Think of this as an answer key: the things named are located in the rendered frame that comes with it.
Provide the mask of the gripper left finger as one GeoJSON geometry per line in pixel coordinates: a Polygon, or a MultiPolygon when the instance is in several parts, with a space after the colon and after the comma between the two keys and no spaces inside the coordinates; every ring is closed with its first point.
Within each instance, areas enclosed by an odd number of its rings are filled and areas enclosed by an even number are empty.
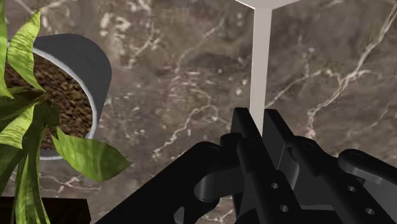
{"type": "Polygon", "coordinates": [[[298,202],[247,108],[234,109],[219,144],[195,144],[95,224],[196,224],[226,196],[235,224],[298,222],[298,202]]]}

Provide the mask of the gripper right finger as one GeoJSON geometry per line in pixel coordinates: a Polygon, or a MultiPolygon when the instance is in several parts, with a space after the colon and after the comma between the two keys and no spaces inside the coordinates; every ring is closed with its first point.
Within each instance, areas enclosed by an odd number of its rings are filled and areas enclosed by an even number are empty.
{"type": "Polygon", "coordinates": [[[397,168],[363,151],[333,157],[266,109],[263,143],[302,209],[303,224],[397,224],[397,168]]]}

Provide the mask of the dark brown block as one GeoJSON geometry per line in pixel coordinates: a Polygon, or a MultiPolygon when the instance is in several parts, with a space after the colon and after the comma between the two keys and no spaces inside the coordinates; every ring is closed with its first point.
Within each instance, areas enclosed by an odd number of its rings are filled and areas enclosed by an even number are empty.
{"type": "MultiPolygon", "coordinates": [[[[0,197],[0,224],[10,224],[14,197],[0,197]]],[[[90,224],[87,199],[42,198],[51,224],[90,224]]]]}

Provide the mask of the green plant in grey pot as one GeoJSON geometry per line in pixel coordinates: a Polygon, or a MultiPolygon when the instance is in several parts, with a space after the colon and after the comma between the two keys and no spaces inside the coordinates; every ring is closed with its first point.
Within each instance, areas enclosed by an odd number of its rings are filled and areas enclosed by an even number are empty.
{"type": "Polygon", "coordinates": [[[111,65],[88,38],[39,36],[39,11],[9,38],[4,14],[5,0],[0,0],[0,195],[14,177],[10,224],[51,224],[39,190],[39,159],[47,131],[58,155],[94,181],[107,181],[130,165],[116,148],[92,137],[111,81],[111,65]],[[76,137],[61,129],[59,105],[34,75],[35,55],[59,66],[86,93],[92,112],[87,135],[76,137]]]}

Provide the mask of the white upright post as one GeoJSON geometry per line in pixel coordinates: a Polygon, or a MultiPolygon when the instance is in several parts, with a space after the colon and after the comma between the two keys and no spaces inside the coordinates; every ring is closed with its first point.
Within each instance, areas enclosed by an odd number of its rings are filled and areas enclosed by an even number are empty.
{"type": "Polygon", "coordinates": [[[259,132],[263,132],[272,11],[299,0],[236,1],[254,10],[249,112],[259,132]]]}

